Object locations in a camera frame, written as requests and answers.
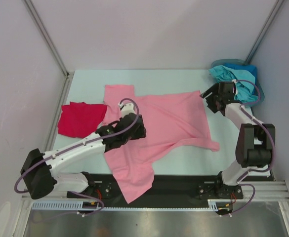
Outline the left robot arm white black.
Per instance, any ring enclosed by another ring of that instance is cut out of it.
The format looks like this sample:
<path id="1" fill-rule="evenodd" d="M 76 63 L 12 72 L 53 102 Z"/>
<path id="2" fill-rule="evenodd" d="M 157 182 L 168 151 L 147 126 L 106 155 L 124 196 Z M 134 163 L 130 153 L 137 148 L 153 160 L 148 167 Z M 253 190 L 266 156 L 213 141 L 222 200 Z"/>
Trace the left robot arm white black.
<path id="1" fill-rule="evenodd" d="M 68 198 L 88 198 L 97 189 L 92 175 L 84 170 L 78 173 L 64 173 L 63 170 L 83 158 L 118 149 L 129 140 L 145 137 L 142 115 L 129 113 L 72 145 L 44 153 L 34 149 L 28 153 L 21 169 L 26 192 L 34 200 L 52 191 L 67 192 Z"/>

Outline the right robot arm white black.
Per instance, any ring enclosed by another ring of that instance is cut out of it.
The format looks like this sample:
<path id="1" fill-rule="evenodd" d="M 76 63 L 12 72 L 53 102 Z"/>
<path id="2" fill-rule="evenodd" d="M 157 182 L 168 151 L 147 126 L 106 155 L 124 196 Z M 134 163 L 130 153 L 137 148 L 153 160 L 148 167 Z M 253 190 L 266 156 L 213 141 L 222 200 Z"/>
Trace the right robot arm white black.
<path id="1" fill-rule="evenodd" d="M 219 82 L 200 95 L 212 112 L 221 112 L 239 130 L 235 161 L 219 172 L 211 188 L 219 198 L 237 191 L 249 173 L 270 171 L 275 159 L 275 126 L 249 114 L 245 105 L 235 99 L 236 92 L 234 82 Z"/>

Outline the pink t shirt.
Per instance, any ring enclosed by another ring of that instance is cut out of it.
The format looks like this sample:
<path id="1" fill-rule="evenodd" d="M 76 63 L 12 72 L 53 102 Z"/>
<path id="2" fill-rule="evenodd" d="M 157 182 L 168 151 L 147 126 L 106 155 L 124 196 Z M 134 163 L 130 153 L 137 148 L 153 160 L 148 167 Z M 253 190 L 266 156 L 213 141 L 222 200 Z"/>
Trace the pink t shirt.
<path id="1" fill-rule="evenodd" d="M 140 109 L 146 137 L 128 141 L 104 154 L 127 203 L 152 187 L 152 164 L 180 146 L 195 146 L 217 152 L 219 143 L 211 139 L 203 100 L 199 91 L 135 96 L 132 85 L 106 85 L 104 103 L 108 106 L 103 123 L 121 116 L 118 103 L 134 100 Z"/>

